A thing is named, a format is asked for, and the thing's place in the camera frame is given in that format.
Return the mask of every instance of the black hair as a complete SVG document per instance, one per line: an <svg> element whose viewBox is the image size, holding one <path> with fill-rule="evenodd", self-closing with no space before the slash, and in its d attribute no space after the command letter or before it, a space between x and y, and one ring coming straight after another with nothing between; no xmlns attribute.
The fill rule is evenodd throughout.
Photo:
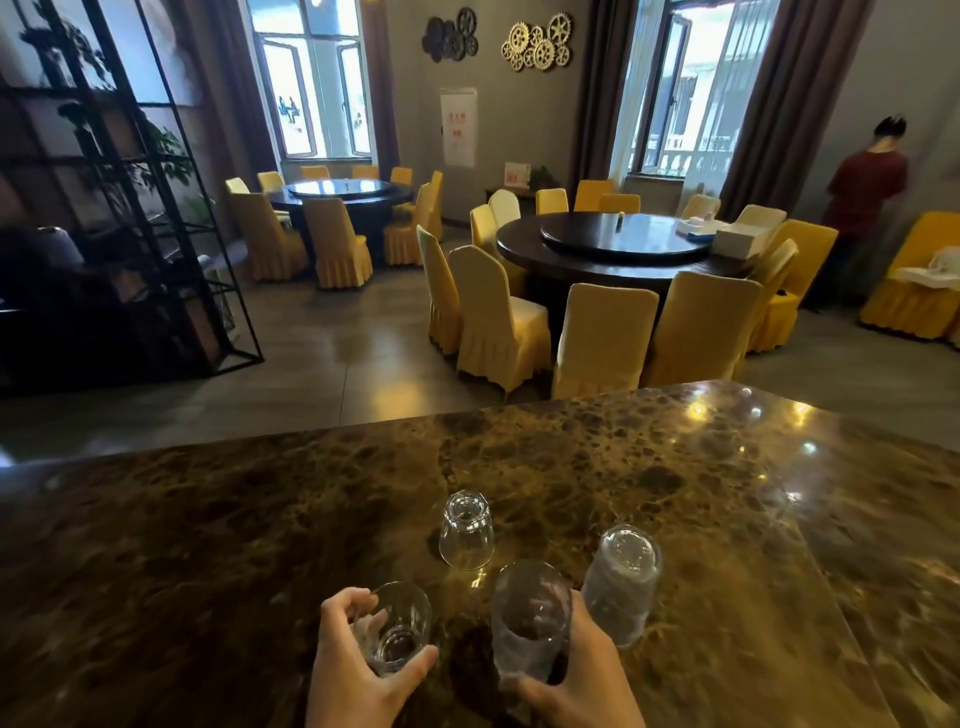
<svg viewBox="0 0 960 728"><path fill-rule="evenodd" d="M902 116L888 116L874 129L874 136L893 136L897 139L906 134L906 119Z"/></svg>

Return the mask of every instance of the gray wall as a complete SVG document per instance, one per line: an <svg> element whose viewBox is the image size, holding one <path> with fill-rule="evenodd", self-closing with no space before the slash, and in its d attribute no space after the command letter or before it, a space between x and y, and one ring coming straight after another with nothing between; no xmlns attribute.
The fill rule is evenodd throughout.
<svg viewBox="0 0 960 728"><path fill-rule="evenodd" d="M902 113L910 187L884 210L853 285L869 291L882 278L906 232L930 209L960 211L960 27L957 0L877 0L841 88L823 143L794 216L819 220L830 177L848 154L865 147L876 123Z"/></svg>
<svg viewBox="0 0 960 728"><path fill-rule="evenodd" d="M503 183L504 162L546 165L566 182L576 123L588 0L474 0L479 53L461 62L434 63L420 39L431 15L455 19L462 4L445 0L387 0L394 67L400 161L416 182L444 171L443 215L460 221L485 202L484 188ZM572 60L566 68L515 73L500 55L514 23L546 27L557 12L573 17ZM476 168L444 168L440 89L476 88L479 141Z"/></svg>

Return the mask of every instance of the drinking glass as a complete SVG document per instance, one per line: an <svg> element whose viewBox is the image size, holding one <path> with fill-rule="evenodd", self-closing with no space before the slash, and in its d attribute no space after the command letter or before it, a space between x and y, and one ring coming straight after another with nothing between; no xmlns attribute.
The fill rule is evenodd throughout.
<svg viewBox="0 0 960 728"><path fill-rule="evenodd" d="M487 500L479 493L454 493L444 506L440 555L451 567L479 569L493 556L493 520Z"/></svg>
<svg viewBox="0 0 960 728"><path fill-rule="evenodd" d="M549 564L517 561L496 577L491 602L493 663L500 675L545 681L570 629L570 585Z"/></svg>
<svg viewBox="0 0 960 728"><path fill-rule="evenodd" d="M376 589L376 611L357 616L350 628L367 664L380 677L397 672L430 639L430 600L409 581Z"/></svg>
<svg viewBox="0 0 960 728"><path fill-rule="evenodd" d="M621 523L601 537L584 579L584 602L618 647L643 634L661 567L660 548L643 531Z"/></svg>

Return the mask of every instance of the yellow chair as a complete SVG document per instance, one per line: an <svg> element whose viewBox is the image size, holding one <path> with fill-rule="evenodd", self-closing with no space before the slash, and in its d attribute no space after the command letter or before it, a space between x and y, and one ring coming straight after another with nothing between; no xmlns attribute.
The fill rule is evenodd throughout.
<svg viewBox="0 0 960 728"><path fill-rule="evenodd" d="M396 184L413 184L414 171L410 167L394 167L390 170L390 182Z"/></svg>
<svg viewBox="0 0 960 728"><path fill-rule="evenodd" d="M300 168L305 180L329 180L330 170L322 164L308 164Z"/></svg>
<svg viewBox="0 0 960 728"><path fill-rule="evenodd" d="M730 379L762 297L763 286L753 280L678 273L666 295L640 386Z"/></svg>
<svg viewBox="0 0 960 728"><path fill-rule="evenodd" d="M444 355L450 355L460 350L460 337L464 333L457 284L453 282L437 238L417 225L417 239L430 289L430 328L427 334Z"/></svg>
<svg viewBox="0 0 960 728"><path fill-rule="evenodd" d="M283 175L279 172L258 172L256 175L257 180L260 182L260 189L263 192L282 192L283 185Z"/></svg>
<svg viewBox="0 0 960 728"><path fill-rule="evenodd" d="M706 220L709 216L716 217L720 214L722 203L715 197L708 195L693 195L686 202L684 214L680 216L681 220L689 220L691 217L699 217Z"/></svg>
<svg viewBox="0 0 960 728"><path fill-rule="evenodd" d="M566 299L551 397L636 389L659 303L653 291L574 283Z"/></svg>
<svg viewBox="0 0 960 728"><path fill-rule="evenodd" d="M783 242L793 240L799 254L780 287L784 292L774 295L751 334L751 352L769 352L786 344L797 323L797 309L836 239L837 231L833 228L801 220L787 220L777 228L767 251L772 254Z"/></svg>
<svg viewBox="0 0 960 728"><path fill-rule="evenodd" d="M913 226L886 278L860 310L860 323L938 339L948 334L960 309L960 291L927 288L909 280L895 280L898 268L923 268L942 249L960 245L960 213L925 212Z"/></svg>
<svg viewBox="0 0 960 728"><path fill-rule="evenodd" d="M484 376L509 395L535 372L550 368L546 308L512 297L496 258L466 245L450 253L450 270L464 317L457 371Z"/></svg>
<svg viewBox="0 0 960 728"><path fill-rule="evenodd" d="M317 252L321 288L356 288L370 280L367 238L353 231L343 200L304 200L303 216Z"/></svg>
<svg viewBox="0 0 960 728"><path fill-rule="evenodd" d="M380 169L372 164L356 164L353 166L355 180L379 180Z"/></svg>
<svg viewBox="0 0 960 728"><path fill-rule="evenodd" d="M537 215L569 211L570 203L566 200L566 190L562 187L537 190Z"/></svg>
<svg viewBox="0 0 960 728"><path fill-rule="evenodd" d="M522 296L526 287L527 272L506 260L496 249L496 220L489 205L481 205L470 211L470 237L473 245L487 255L492 255L507 274L510 282L510 295Z"/></svg>
<svg viewBox="0 0 960 728"><path fill-rule="evenodd" d="M507 223L520 219L520 200L509 189L498 189L490 196L487 202L499 230Z"/></svg>
<svg viewBox="0 0 960 728"><path fill-rule="evenodd" d="M247 242L254 280L290 280L302 273L307 266L303 241L280 226L263 193L237 192L230 204Z"/></svg>
<svg viewBox="0 0 960 728"><path fill-rule="evenodd" d="M623 212L625 215L637 215L640 212L639 195L602 195L601 212Z"/></svg>
<svg viewBox="0 0 960 728"><path fill-rule="evenodd" d="M600 198L613 194L613 180L580 180L577 198L573 201L574 212L599 212Z"/></svg>
<svg viewBox="0 0 960 728"><path fill-rule="evenodd" d="M433 208L434 191L430 183L420 186L413 220L396 220L383 231L383 247L387 265L423 265L417 225L426 227Z"/></svg>

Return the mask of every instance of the poster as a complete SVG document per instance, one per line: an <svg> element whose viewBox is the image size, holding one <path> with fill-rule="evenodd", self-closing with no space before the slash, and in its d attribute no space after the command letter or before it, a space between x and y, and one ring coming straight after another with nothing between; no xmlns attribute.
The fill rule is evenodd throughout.
<svg viewBox="0 0 960 728"><path fill-rule="evenodd" d="M472 168L477 151L476 88L442 88L440 111L444 128L444 163L448 167Z"/></svg>

